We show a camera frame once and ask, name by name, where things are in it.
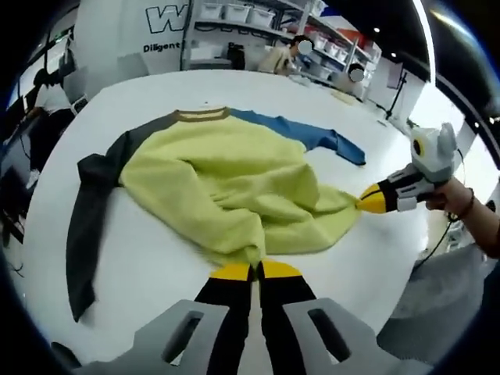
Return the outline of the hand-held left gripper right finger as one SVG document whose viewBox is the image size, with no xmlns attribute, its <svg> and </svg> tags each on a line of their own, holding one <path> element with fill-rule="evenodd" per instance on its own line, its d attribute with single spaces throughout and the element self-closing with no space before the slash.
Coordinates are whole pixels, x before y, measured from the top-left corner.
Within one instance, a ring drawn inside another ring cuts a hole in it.
<svg viewBox="0 0 500 375">
<path fill-rule="evenodd" d="M 262 333 L 275 374 L 377 374 L 374 332 L 300 271 L 273 260 L 257 268 Z"/>
</svg>

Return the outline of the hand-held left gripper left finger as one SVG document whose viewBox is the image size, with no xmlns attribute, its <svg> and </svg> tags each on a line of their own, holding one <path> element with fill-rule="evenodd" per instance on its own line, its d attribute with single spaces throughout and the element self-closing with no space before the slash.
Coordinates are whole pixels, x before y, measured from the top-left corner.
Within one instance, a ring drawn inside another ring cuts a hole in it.
<svg viewBox="0 0 500 375">
<path fill-rule="evenodd" d="M 180 300 L 134 335 L 129 374 L 236 374 L 248 336 L 254 272 L 212 272 L 193 301 Z"/>
</svg>

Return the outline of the person's right hand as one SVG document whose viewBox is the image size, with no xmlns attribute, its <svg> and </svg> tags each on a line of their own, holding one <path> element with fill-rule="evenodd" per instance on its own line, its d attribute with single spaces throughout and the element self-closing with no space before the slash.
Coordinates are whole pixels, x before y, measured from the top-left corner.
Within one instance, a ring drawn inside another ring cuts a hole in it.
<svg viewBox="0 0 500 375">
<path fill-rule="evenodd" d="M 446 211 L 458 216 L 469 205 L 472 197 L 473 192 L 455 177 L 452 177 L 426 200 L 426 207 L 429 210 Z"/>
</svg>

